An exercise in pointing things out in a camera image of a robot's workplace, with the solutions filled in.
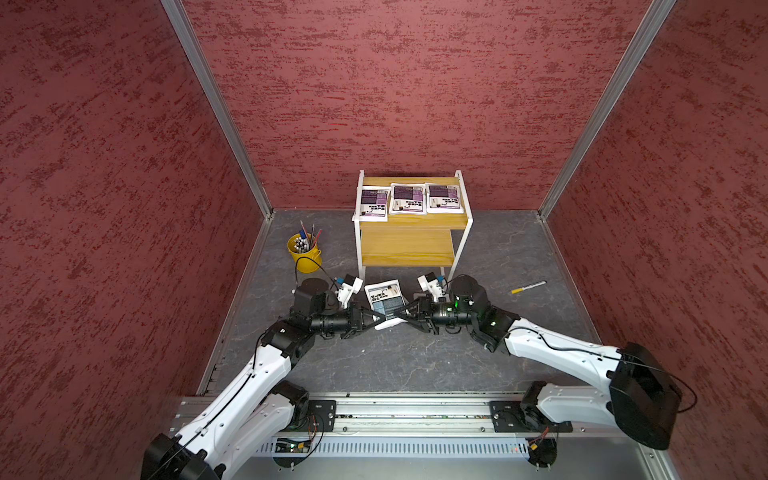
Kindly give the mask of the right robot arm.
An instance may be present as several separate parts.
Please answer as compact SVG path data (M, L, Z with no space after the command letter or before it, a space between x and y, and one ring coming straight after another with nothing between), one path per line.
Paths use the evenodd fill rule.
M427 293L394 315L426 333L467 327L471 338L490 352L504 347L512 356L582 381L576 388L532 384L521 409L533 429L572 421L602 424L651 449L670 446L682 411L681 382L642 345L599 345L546 329L493 305L485 288L466 275L449 282L444 295Z

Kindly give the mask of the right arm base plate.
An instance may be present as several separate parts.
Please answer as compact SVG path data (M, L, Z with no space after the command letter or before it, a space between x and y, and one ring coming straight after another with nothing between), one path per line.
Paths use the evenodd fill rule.
M572 433L570 421L555 422L536 406L522 401L491 401L490 418L496 433Z

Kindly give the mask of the white frame wooden shelf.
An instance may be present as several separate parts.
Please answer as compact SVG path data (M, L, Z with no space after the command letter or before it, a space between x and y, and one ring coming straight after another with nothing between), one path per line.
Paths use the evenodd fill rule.
M388 187L393 183L433 183L455 185L464 212L461 214L394 215L385 222L366 222L360 214L365 187ZM359 173L354 224L358 276L364 278L369 267L438 267L448 280L457 271L474 223L464 176L457 170L452 177L375 177Z

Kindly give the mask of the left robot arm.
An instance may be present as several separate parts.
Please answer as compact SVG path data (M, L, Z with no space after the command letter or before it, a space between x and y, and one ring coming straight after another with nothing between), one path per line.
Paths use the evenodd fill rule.
M353 301L363 286L351 275L335 287L317 278L294 292L287 318L270 326L252 358L202 413L173 436L158 435L144 453L143 479L230 479L274 435L307 433L296 450L312 454L334 426L335 404L311 404L308 392L286 377L317 337L352 338L385 315Z

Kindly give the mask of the purple coffee bag bottom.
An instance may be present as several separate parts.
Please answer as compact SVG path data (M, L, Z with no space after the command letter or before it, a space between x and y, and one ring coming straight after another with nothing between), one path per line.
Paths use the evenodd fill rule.
M426 210L428 214L464 213L459 185L427 183L425 189L427 193Z

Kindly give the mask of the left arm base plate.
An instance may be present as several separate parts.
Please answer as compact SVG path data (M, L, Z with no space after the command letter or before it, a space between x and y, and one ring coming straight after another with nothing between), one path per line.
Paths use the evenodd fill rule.
M337 402L335 400L306 400L295 408L287 430L314 433L334 429Z

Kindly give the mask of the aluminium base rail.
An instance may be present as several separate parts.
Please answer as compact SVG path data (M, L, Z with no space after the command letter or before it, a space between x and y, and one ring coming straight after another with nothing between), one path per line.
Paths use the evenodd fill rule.
M317 393L309 400L335 400L333 432L338 435L522 436L496 433L491 401L522 401L555 422L570 421L581 436L625 433L608 411L608 396L591 387L548 385L540 393Z

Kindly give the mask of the yellow pen bucket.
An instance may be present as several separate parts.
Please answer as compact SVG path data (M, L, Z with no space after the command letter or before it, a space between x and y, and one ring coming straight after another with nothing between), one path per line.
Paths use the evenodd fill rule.
M288 242L292 240L295 235L296 234L294 234L288 240ZM293 257L294 264L299 273L310 274L320 269L320 267L322 266L322 258L321 258L322 252L319 246L315 247L313 250L311 250L308 253L293 253L292 248L288 246L288 242L287 242L288 251Z

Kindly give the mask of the pens in bucket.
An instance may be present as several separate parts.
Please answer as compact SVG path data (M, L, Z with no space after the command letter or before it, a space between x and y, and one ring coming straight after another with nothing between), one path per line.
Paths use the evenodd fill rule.
M317 228L313 224L307 229L303 222L300 222L300 230L288 242L288 246L292 248L293 253L308 253L318 246L318 238L322 233L322 230Z

